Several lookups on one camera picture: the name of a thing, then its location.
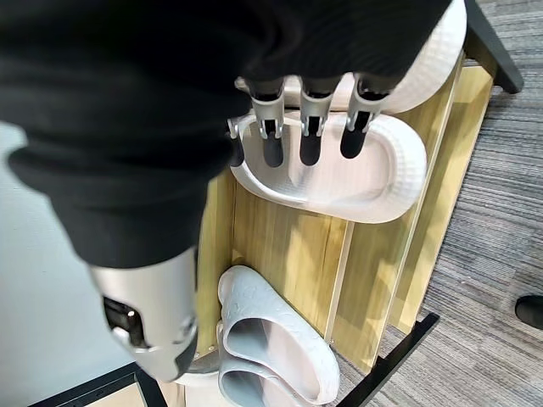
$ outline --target wooden plank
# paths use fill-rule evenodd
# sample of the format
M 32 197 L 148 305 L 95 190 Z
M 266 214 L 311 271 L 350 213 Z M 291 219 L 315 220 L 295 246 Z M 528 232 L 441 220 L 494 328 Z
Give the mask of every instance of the wooden plank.
M 197 352 L 214 350 L 216 324 L 221 318 L 217 297 L 219 278 L 232 261 L 235 180 L 226 170 L 210 182 L 207 205 L 200 229 L 196 310 L 199 318 Z
M 491 90 L 492 77 L 483 68 L 474 66 L 462 70 L 451 116 L 390 314 L 389 323 L 405 333 L 411 331 L 423 303 Z
M 427 183 L 451 111 L 462 60 L 448 81 L 426 103 L 398 115 L 424 142 L 428 156 Z M 419 202 L 399 219 L 380 225 L 357 224 L 353 232 L 333 342 L 344 357 L 365 373 L 372 369 L 377 358 L 424 191 Z
M 234 262 L 260 272 L 322 335 L 346 221 L 258 198 L 237 185 Z

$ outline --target black fabric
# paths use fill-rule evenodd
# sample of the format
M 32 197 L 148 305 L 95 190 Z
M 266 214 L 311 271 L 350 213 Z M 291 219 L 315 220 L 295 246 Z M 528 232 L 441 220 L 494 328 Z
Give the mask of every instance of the black fabric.
M 397 81 L 450 0 L 4 0 L 0 120 L 9 164 L 46 193 L 88 263 L 136 267 L 198 242 L 227 165 L 238 75 Z

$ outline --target shoe rack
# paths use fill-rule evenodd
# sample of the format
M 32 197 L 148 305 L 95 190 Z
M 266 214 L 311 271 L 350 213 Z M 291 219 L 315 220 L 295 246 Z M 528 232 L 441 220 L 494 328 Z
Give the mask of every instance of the shoe rack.
M 368 373 L 387 325 L 415 326 L 494 85 L 522 77 L 467 0 L 465 54 L 428 101 L 397 117 L 421 137 L 428 171 L 418 201 L 399 219 L 369 225 L 272 203 L 229 170 L 210 184 L 199 242 L 197 357 L 216 349 L 217 285 L 235 264 L 259 271 L 345 358 Z

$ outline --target robotic arm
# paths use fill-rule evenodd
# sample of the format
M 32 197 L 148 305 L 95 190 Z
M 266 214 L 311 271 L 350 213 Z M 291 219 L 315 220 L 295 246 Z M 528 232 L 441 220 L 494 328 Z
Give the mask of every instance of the robotic arm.
M 193 360 L 207 184 L 232 146 L 243 159 L 227 120 L 252 102 L 263 159 L 280 165 L 283 77 L 299 75 L 312 165 L 330 95 L 354 72 L 342 153 L 355 157 L 449 2 L 2 2 L 0 120 L 28 139 L 10 167 L 48 195 L 110 330 L 150 375 L 173 381 Z

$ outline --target white slipper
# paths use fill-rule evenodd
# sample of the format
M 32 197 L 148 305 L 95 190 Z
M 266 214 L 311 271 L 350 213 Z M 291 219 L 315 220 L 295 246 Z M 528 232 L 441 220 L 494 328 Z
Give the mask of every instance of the white slipper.
M 273 371 L 308 403 L 336 399 L 339 368 L 332 350 L 260 274 L 231 267 L 219 281 L 219 299 L 221 345 L 230 355 Z
M 372 121 L 361 153 L 346 159 L 340 151 L 346 115 L 331 113 L 322 134 L 321 157 L 312 166 L 299 158 L 299 112 L 285 115 L 284 161 L 277 168 L 262 158 L 262 138 L 253 115 L 239 124 L 245 161 L 232 167 L 253 194 L 294 208 L 361 223 L 402 216 L 417 200 L 426 176 L 426 150 L 406 123 L 384 114 Z
M 415 62 L 394 92 L 384 101 L 383 112 L 399 113 L 413 109 L 432 97 L 451 74 L 466 36 L 467 16 L 464 0 L 452 0 Z M 332 111 L 347 111 L 355 85 L 352 74 L 345 74 L 332 98 Z M 240 81 L 238 87 L 244 88 Z M 285 81 L 285 106 L 299 107 L 299 80 Z
M 263 365 L 236 358 L 223 347 L 223 325 L 217 326 L 222 397 L 238 407 L 310 407 L 277 374 Z

